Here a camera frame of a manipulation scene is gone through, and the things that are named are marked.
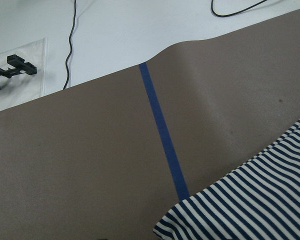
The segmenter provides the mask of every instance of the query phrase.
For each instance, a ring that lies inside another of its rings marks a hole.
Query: black cable
[[[76,15],[77,15],[77,0],[74,0],[74,15],[73,15],[73,23],[72,23],[72,29],[71,29],[71,32],[70,32],[70,35],[69,35],[69,44],[70,44],[70,52],[69,52],[69,55],[66,57],[66,60],[65,60],[65,68],[66,68],[66,81],[65,81],[65,84],[64,84],[64,87],[63,89],[66,89],[67,85],[68,85],[68,82],[69,82],[69,78],[70,78],[70,72],[69,72],[69,66],[68,66],[68,61],[69,61],[69,58],[71,57],[71,54],[73,52],[73,47],[72,47],[72,42],[71,42],[71,38],[72,38],[72,35],[74,33],[74,29],[75,29],[75,25],[76,25]]]
[[[255,5],[252,5],[250,7],[247,7],[241,11],[237,11],[237,12],[234,12],[234,13],[230,13],[230,14],[226,14],[226,15],[220,15],[220,14],[217,14],[215,11],[214,11],[214,0],[211,0],[211,12],[213,15],[217,16],[217,17],[220,17],[220,18],[225,18],[225,17],[230,17],[230,16],[233,16],[233,15],[237,15],[237,14],[240,14],[240,13],[243,13],[244,11],[247,11],[249,9],[252,9],[254,8],[255,6],[258,6],[259,4],[262,4],[264,3],[265,1],[267,0],[263,0],[263,1],[260,1],[258,3],[256,3]]]

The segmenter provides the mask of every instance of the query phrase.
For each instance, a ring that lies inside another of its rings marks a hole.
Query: white surface
[[[36,66],[37,74],[20,74],[12,78],[0,76],[0,111],[42,96],[45,64],[45,40],[0,53],[0,68],[7,70],[14,67],[7,64],[7,56],[16,54]]]
[[[218,18],[210,0],[77,0],[70,86],[137,65],[168,46],[217,37],[300,9],[300,0],[268,0]],[[215,0],[227,14],[258,0]],[[62,90],[74,0],[0,0],[0,53],[47,37],[44,95]]]

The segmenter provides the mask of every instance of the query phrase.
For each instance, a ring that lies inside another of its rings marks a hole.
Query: black bracket
[[[11,69],[8,67],[8,70],[3,70],[0,68],[0,76],[4,76],[10,79],[12,76],[19,75],[19,74],[28,74],[28,75],[37,74],[37,68],[34,65],[32,65],[30,62],[25,63],[25,60],[23,58],[15,54],[7,56],[6,62],[15,68]]]

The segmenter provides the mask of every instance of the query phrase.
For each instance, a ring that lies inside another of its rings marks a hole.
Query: black wire
[[[66,68],[66,81],[65,81],[65,84],[64,84],[64,87],[63,89],[66,89],[67,85],[68,85],[68,82],[69,82],[69,78],[70,78],[70,72],[69,72],[69,66],[68,66],[68,61],[69,61],[69,58],[71,57],[71,54],[73,52],[73,47],[72,47],[72,42],[71,42],[71,38],[72,38],[72,35],[74,33],[74,29],[75,29],[75,25],[76,25],[76,15],[77,15],[77,0],[74,0],[74,15],[73,15],[73,23],[72,23],[72,29],[71,29],[71,32],[70,32],[70,35],[69,35],[69,44],[70,44],[70,52],[69,52],[69,55],[66,57],[66,60],[65,60],[65,68]]]
[[[256,3],[255,5],[252,5],[250,7],[247,7],[241,11],[237,11],[237,12],[234,12],[234,13],[230,13],[230,14],[226,14],[226,15],[220,15],[220,14],[217,14],[215,11],[214,11],[214,0],[211,0],[211,12],[213,15],[217,16],[217,17],[220,17],[220,18],[225,18],[225,17],[230,17],[230,16],[233,16],[233,15],[237,15],[237,14],[240,14],[240,13],[243,13],[244,11],[247,11],[249,9],[252,9],[254,8],[255,6],[258,6],[259,4],[262,4],[264,3],[265,1],[267,0],[263,0],[263,1],[260,1],[258,3]]]

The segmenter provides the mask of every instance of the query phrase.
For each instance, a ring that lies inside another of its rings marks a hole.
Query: brown surface
[[[156,239],[176,202],[138,67],[0,112],[0,240]]]
[[[147,62],[191,194],[300,118],[300,10]]]
[[[148,66],[193,194],[300,117],[300,10]],[[177,201],[138,67],[0,112],[0,240],[156,239]]]

